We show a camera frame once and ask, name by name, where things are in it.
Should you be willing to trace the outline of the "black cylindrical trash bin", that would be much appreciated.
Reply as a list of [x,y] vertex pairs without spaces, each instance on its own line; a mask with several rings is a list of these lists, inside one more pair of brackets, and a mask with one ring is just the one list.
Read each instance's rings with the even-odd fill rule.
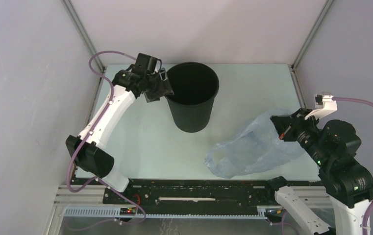
[[209,123],[220,82],[216,72],[198,62],[185,62],[167,71],[173,95],[167,95],[175,125],[187,133],[203,130]]

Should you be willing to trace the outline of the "light blue plastic trash bag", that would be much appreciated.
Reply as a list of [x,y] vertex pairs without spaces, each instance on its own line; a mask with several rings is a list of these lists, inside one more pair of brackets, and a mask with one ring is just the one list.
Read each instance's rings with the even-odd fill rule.
[[204,164],[217,177],[262,173],[287,164],[305,151],[296,142],[285,142],[271,121],[271,116],[287,116],[286,109],[270,109],[247,120],[224,142],[215,144],[204,158]]

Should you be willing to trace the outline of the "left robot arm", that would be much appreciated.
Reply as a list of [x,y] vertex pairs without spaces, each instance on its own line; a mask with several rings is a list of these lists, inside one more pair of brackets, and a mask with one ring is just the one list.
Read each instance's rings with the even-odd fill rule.
[[66,139],[71,156],[67,182],[71,181],[71,173],[77,166],[91,173],[93,180],[114,189],[114,197],[122,204],[131,202],[133,190],[127,187],[129,179],[120,173],[115,158],[105,151],[109,137],[140,95],[143,94],[147,102],[154,102],[173,94],[161,59],[139,53],[134,61],[127,69],[118,71],[113,79],[103,77],[110,86],[103,104],[77,136],[70,135]]

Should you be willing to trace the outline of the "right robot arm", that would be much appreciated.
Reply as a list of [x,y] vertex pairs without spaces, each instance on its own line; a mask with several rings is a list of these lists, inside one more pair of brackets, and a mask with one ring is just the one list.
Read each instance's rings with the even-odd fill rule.
[[319,119],[304,108],[290,115],[271,116],[270,120],[280,140],[297,142],[317,164],[319,178],[333,206],[335,226],[321,220],[282,176],[265,183],[264,200],[281,205],[312,235],[360,234],[362,218],[373,200],[373,177],[355,159],[361,140],[353,125],[333,119],[319,129]]

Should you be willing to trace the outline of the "small circuit board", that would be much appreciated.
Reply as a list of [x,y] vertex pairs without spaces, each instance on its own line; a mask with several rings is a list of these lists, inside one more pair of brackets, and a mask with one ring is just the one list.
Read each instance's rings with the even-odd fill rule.
[[134,216],[136,215],[136,212],[137,212],[136,208],[121,208],[119,215]]

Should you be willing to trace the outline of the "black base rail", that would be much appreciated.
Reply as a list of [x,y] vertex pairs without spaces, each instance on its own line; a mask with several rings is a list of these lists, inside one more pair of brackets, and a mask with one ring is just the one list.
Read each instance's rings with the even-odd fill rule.
[[[92,207],[135,208],[107,188],[99,190]],[[281,207],[265,181],[249,180],[131,180],[123,195],[147,213],[257,214],[261,207]]]

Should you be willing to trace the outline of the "left aluminium corner post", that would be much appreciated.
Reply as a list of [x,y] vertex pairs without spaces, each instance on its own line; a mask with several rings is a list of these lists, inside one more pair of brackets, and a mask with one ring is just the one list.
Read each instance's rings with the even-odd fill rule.
[[71,21],[73,22],[77,32],[79,33],[83,43],[85,44],[86,48],[88,49],[91,56],[97,53],[97,50],[80,18],[78,15],[74,4],[71,0],[61,0],[66,12],[68,13]]

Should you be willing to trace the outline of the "aluminium corner post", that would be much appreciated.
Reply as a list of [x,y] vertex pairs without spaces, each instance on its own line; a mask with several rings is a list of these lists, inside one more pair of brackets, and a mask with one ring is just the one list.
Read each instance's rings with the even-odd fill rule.
[[310,29],[302,47],[300,48],[295,60],[293,61],[291,68],[293,71],[296,71],[300,63],[302,62],[306,52],[308,51],[309,47],[311,46],[316,34],[320,30],[323,22],[325,21],[327,15],[329,14],[332,6],[334,5],[335,0],[326,0],[322,9],[320,10],[312,28]]
[[83,43],[85,44],[86,48],[88,49],[91,56],[97,53],[97,50],[80,18],[78,15],[74,4],[71,0],[61,0],[66,12],[68,13],[71,21],[73,22],[77,32],[79,33]]

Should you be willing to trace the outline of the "right aluminium corner post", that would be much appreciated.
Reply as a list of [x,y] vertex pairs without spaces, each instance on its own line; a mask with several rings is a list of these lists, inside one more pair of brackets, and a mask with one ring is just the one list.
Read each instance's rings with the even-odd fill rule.
[[334,5],[335,0],[326,0],[322,9],[320,10],[312,28],[310,29],[302,47],[300,48],[295,60],[293,61],[291,68],[293,71],[296,71],[300,63],[302,62],[306,52],[308,51],[309,47],[311,46],[316,34],[320,30],[323,22],[325,21],[327,15],[329,14],[332,6]]

